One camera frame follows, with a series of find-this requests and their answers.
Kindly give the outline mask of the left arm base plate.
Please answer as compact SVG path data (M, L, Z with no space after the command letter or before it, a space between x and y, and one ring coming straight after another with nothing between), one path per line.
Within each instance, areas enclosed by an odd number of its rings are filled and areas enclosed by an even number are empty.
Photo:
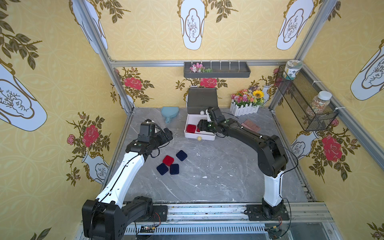
M151 215L150 222L163 223L167 221L168 217L168 206L166 205L154 205L153 213Z

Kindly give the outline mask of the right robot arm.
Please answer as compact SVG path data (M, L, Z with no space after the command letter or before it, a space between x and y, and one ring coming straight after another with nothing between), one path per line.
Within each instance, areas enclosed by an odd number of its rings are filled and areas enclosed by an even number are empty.
M265 177L262 207L264 215L271 219L284 206L282 179L288 158L281 139L276 135L261 135L242 126L237 120L226 119L218 107L209 107L206 114L207 118L198 123L199 130L235 138L256 151L258 167Z

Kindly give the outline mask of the three-drawer storage cabinet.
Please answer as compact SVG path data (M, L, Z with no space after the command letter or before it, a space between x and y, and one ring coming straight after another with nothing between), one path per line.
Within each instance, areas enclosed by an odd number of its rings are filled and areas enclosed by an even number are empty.
M207 109L218 106L218 96L216 88L198 88L190 87L187 95L187 121L184 129L184 135L188 139L214 141L214 133L200 131L194 134L187 133L188 124L198 125L200 120L208 118Z

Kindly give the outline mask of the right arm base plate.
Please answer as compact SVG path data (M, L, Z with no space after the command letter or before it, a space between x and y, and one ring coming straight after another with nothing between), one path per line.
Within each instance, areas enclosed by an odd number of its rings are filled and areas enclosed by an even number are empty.
M290 213L285 205L270 208L268 205L246 205L244 214L248 216L249 221L289 221Z

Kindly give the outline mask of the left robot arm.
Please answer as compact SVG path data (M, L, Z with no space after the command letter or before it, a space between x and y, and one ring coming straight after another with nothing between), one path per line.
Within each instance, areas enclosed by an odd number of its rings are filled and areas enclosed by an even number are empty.
M153 151L173 139L168 128L161 129L152 120L141 123L138 137L126 147L123 160L109 183L95 200L82 207L84 236L90 240L121 240L126 228L137 220L151 220L153 200L139 196L124 204L126 194L140 168Z

